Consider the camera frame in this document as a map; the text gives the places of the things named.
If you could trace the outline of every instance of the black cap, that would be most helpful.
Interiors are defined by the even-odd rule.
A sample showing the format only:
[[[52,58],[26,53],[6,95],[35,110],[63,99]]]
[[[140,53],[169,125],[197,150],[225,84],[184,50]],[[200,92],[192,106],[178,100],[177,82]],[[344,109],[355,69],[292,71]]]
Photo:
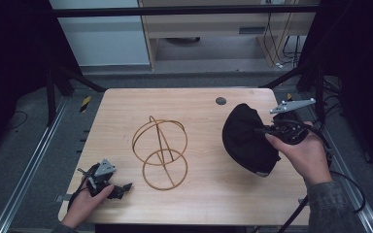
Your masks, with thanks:
[[[240,104],[231,112],[222,130],[229,155],[241,166],[259,176],[268,176],[281,158],[264,135],[255,133],[264,124],[255,109]]]

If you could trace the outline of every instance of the metal bracket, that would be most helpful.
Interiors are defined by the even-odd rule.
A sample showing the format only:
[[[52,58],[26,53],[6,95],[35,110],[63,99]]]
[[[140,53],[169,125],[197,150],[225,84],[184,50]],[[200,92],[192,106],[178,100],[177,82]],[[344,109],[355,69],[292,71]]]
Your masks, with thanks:
[[[292,110],[296,110],[308,105],[315,104],[316,100],[311,98],[309,100],[298,100],[298,101],[289,101],[286,102],[283,100],[281,104],[279,104],[275,109],[269,111],[270,114],[279,114],[279,113],[286,113]]]
[[[117,169],[107,159],[104,158],[98,169],[96,169],[95,177],[103,176],[105,174],[113,173]]]

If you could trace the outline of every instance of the wooden table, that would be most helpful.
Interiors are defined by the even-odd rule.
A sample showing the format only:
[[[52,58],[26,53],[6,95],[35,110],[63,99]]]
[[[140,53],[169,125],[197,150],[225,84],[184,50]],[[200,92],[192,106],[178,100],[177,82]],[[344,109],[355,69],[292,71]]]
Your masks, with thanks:
[[[226,104],[218,105],[223,97]],[[211,224],[211,225],[282,225],[306,194],[302,178],[281,154],[267,178],[259,177],[238,165],[224,149],[221,131],[232,109],[247,103],[257,109],[269,124],[269,110],[277,106],[271,89],[261,88],[171,88],[109,89],[102,100],[88,135],[77,168],[108,159],[117,171],[110,183],[133,183],[121,200],[106,200],[87,221],[96,223]],[[132,151],[135,132],[150,116],[180,122],[187,134],[185,158],[187,175],[171,190],[156,190],[144,181],[143,162]],[[168,130],[165,137],[171,147],[185,144],[182,133]],[[156,130],[138,142],[139,152],[156,150]],[[169,168],[176,178],[185,164]],[[79,185],[82,174],[73,175],[68,193]],[[161,185],[168,179],[149,179]],[[62,204],[59,219],[66,213]],[[306,207],[293,225],[308,224]]]

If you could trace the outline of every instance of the black pole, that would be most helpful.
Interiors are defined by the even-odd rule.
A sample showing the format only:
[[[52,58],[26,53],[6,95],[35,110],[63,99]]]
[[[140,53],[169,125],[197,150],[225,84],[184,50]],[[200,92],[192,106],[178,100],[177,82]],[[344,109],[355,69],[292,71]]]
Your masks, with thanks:
[[[336,10],[336,5],[231,5],[231,6],[182,6],[146,8],[105,8],[105,9],[58,9],[50,11],[27,11],[20,14],[49,17],[128,17],[168,15],[209,15],[209,14],[262,14],[262,13],[316,13]]]

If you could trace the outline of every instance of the cable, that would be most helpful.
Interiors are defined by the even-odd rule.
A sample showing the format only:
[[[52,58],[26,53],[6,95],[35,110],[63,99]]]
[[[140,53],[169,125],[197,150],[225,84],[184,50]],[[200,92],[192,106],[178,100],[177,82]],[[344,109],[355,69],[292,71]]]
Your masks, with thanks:
[[[329,172],[332,173],[332,174],[336,174],[336,175],[338,175],[338,176],[346,179],[347,181],[349,181],[350,183],[352,183],[358,189],[358,191],[359,191],[359,193],[361,194],[361,197],[362,197],[362,202],[361,202],[361,206],[358,209],[354,210],[354,213],[358,213],[358,212],[362,211],[364,209],[364,207],[365,207],[366,201],[365,201],[365,194],[362,191],[362,189],[359,187],[359,185],[355,181],[353,181],[353,179],[347,177],[346,175],[344,175],[342,173],[335,172],[335,171],[329,171]]]
[[[328,97],[326,97],[325,99],[323,99],[323,102],[326,104],[326,101],[328,101],[329,99],[331,98],[339,98],[340,96],[338,94],[335,94],[335,95],[330,95]]]
[[[298,65],[298,58],[299,58],[298,54],[300,53],[300,52],[298,52],[298,49],[300,47],[300,36],[296,36],[295,51],[286,51],[289,38],[290,38],[290,36],[287,36],[286,41],[284,43],[283,55],[284,55],[284,57],[286,57],[288,59],[292,59],[292,68],[295,68]]]
[[[296,208],[296,210],[293,212],[293,214],[289,217],[289,219],[284,223],[284,225],[281,227],[281,229],[278,231],[278,233],[285,232],[287,228],[290,226],[290,224],[293,222],[293,220],[298,217],[299,213],[304,209],[304,207],[308,204],[308,195],[305,196],[304,200],[299,204],[299,206]]]
[[[25,119],[21,123],[19,123],[18,125],[13,126],[13,127],[9,127],[9,128],[5,128],[5,130],[11,130],[11,129],[18,128],[21,125],[23,125],[26,122],[26,120],[28,119],[28,114],[26,112],[24,112],[24,111],[16,111],[15,113],[16,114],[24,114],[25,115]]]
[[[328,141],[326,140],[326,138],[323,136],[322,132],[318,129],[316,129],[315,127],[309,125],[309,124],[306,124],[306,123],[301,123],[301,122],[298,122],[296,120],[291,120],[291,119],[275,119],[272,121],[273,123],[289,123],[289,124],[295,124],[295,125],[298,125],[300,127],[303,127],[307,130],[309,130],[310,132],[314,133],[317,137],[319,137],[323,144],[328,148],[330,149],[331,147],[329,146],[329,143]]]
[[[329,113],[331,110],[335,109],[335,108],[341,108],[341,105],[340,105],[339,103],[337,103],[337,104],[334,104],[333,106],[331,106],[330,108],[328,108],[328,109],[324,112],[324,117],[325,117],[325,118],[328,118],[328,117],[332,116],[333,114],[328,115],[328,113]],[[313,121],[313,124],[317,123],[319,120],[320,120],[319,118],[316,118],[316,119]],[[324,127],[325,127],[325,124],[323,123],[323,124],[320,126],[320,131],[322,131]]]
[[[68,203],[68,208],[67,208],[67,210],[69,210],[69,208],[71,207],[72,203],[74,202],[74,200],[75,200],[75,198],[78,196],[78,194],[80,194],[80,192],[82,192],[83,190],[88,189],[88,187],[84,187],[84,188],[83,188],[83,185],[84,185],[84,183],[86,182],[86,179],[87,179],[89,176],[91,176],[92,173],[93,173],[93,171],[94,171],[96,168],[98,168],[98,167],[99,167],[99,163],[97,163],[97,164],[93,165],[92,167],[90,167],[89,170],[87,170],[87,172],[84,171],[84,170],[82,170],[81,168],[78,169],[78,171],[80,171],[80,172],[83,173],[83,177],[82,177],[82,179],[81,179],[81,183],[80,183],[80,185],[78,186],[77,190],[76,190],[74,193],[72,193],[72,196],[71,196],[71,198],[69,199],[69,203]]]
[[[272,59],[271,53],[269,52],[269,49],[267,48],[266,42],[265,42],[266,41],[266,33],[268,31],[269,31],[269,34],[270,34],[271,39],[272,39],[272,44],[274,45],[275,55],[280,60],[281,65],[285,65],[285,64],[291,63],[291,61],[283,61],[281,59],[281,57],[278,55],[277,45],[275,44],[274,36],[272,35],[272,30],[271,30],[271,13],[268,13],[268,21],[267,21],[267,24],[266,24],[266,27],[265,27],[265,31],[264,31],[264,34],[263,34],[263,44],[265,46],[266,51],[268,52],[268,56],[271,59],[271,62],[274,62],[274,59]]]

